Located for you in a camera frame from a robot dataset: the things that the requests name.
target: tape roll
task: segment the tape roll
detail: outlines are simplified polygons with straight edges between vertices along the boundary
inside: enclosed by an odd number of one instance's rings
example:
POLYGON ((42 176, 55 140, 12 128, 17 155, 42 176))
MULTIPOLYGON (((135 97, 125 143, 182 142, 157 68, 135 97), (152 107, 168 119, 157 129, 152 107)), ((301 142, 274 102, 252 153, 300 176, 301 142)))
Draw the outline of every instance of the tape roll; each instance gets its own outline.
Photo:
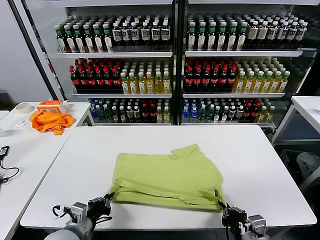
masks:
POLYGON ((23 102, 20 103, 18 106, 15 107, 15 110, 18 114, 27 114, 30 113, 32 107, 29 103, 23 102))

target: display refrigerator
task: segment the display refrigerator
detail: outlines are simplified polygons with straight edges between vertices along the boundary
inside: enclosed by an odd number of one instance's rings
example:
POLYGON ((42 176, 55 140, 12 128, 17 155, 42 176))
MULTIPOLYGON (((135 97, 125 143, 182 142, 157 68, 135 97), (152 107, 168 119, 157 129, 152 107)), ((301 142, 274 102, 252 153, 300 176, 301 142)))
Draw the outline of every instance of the display refrigerator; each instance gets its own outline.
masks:
POLYGON ((314 81, 319 0, 8 2, 53 96, 91 102, 98 125, 274 133, 314 81))

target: white wall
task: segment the white wall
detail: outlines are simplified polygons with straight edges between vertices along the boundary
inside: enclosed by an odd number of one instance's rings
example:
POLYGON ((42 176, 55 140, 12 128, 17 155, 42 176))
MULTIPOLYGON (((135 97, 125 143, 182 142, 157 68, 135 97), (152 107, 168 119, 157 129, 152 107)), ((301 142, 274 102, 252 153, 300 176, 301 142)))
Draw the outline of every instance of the white wall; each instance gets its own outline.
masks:
POLYGON ((0 89, 13 103, 47 100, 51 94, 6 0, 0 0, 0 22, 0 89))

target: black cable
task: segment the black cable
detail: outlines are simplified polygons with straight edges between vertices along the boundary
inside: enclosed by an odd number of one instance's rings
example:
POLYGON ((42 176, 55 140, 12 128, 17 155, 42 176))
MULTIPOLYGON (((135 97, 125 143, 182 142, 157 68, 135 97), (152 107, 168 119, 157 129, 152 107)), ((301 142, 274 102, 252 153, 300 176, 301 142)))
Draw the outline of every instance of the black cable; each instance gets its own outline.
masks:
POLYGON ((11 178, 13 178, 14 176, 16 176, 16 175, 19 173, 19 171, 20 171, 20 169, 17 168, 17 167, 9 167, 9 168, 4 167, 2 160, 0 160, 0 167, 1 167, 2 169, 4 169, 4 170, 14 170, 14 169, 16 169, 16 173, 13 174, 12 176, 8 176, 8 177, 4 177, 4 178, 0 179, 0 184, 5 184, 6 182, 8 182, 9 179, 11 179, 11 178))

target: green shirt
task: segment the green shirt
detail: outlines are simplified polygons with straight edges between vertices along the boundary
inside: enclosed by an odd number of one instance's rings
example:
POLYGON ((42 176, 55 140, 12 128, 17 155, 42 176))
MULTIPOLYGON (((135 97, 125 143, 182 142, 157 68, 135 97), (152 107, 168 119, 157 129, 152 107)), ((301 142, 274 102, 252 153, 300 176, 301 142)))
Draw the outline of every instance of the green shirt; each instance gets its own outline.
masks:
POLYGON ((172 155, 121 153, 112 188, 114 202, 203 209, 220 212, 223 178, 194 144, 172 155))

